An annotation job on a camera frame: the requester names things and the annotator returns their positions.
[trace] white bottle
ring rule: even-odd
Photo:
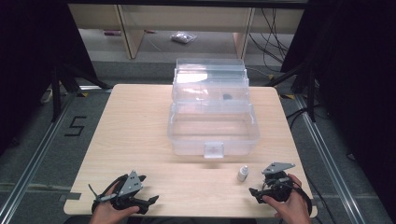
[[[245,165],[242,166],[241,169],[239,169],[237,178],[239,181],[243,182],[247,179],[247,177],[248,177],[248,167]]]

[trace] transparent plastic box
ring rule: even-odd
[[[168,137],[177,155],[247,155],[260,138],[242,60],[177,60]]]

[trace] person's left hand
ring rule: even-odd
[[[110,190],[106,192],[106,195],[111,194],[115,186],[116,185],[110,188]],[[95,211],[93,211],[90,224],[117,224],[124,218],[129,217],[130,215],[135,214],[138,211],[138,206],[132,206],[123,210],[117,210],[113,207],[110,201],[105,203],[99,203],[96,206]]]

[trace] wooden table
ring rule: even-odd
[[[312,199],[275,89],[250,88],[261,131],[257,146],[247,156],[213,160],[174,154],[166,130],[171,91],[170,85],[115,86],[71,189],[80,198],[66,201],[66,214],[91,213],[94,196],[88,184],[102,193],[117,177],[136,170],[147,178],[135,197],[160,195],[146,216],[273,217],[275,210],[258,204],[248,191],[262,187],[262,169],[273,161],[295,163],[287,172],[299,177]],[[239,182],[236,175],[243,165],[249,175]],[[312,217],[317,212],[314,206]]]

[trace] gray carpet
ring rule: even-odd
[[[107,84],[117,83],[157,83],[171,84],[175,65],[173,63],[93,63],[99,78]],[[260,86],[268,82],[267,75],[277,73],[264,66],[249,66],[262,71],[248,69],[251,86]],[[79,79],[81,85],[91,85]],[[292,78],[277,86],[280,94],[290,93]],[[92,139],[99,118],[106,105],[109,93],[89,93],[86,97],[74,99],[57,132],[45,159],[35,174],[31,187],[26,192],[21,204],[15,212],[11,223],[63,223],[68,215],[64,213],[64,195],[70,190],[77,175],[79,166]],[[285,114],[298,110],[295,100],[281,99]],[[328,145],[337,166],[352,191],[364,217],[368,223],[392,223],[381,202],[375,196],[359,165],[346,157],[348,152],[342,137],[332,121],[327,118],[324,108],[316,109],[317,125]],[[77,119],[76,125],[84,126],[80,136],[65,136],[77,133],[69,128],[75,116],[86,117]],[[32,157],[41,138],[50,125],[51,103],[37,108],[30,123],[20,134],[20,144],[9,148],[0,158],[0,203],[4,202],[11,191],[9,184],[18,181],[28,161]],[[302,163],[309,178],[325,199],[337,223],[351,223],[312,137],[307,130],[303,117],[297,118],[292,127],[292,135],[299,151]],[[312,192],[318,205],[318,217],[323,223],[332,223],[329,212],[318,197]],[[260,219],[259,223],[278,223],[276,219]]]

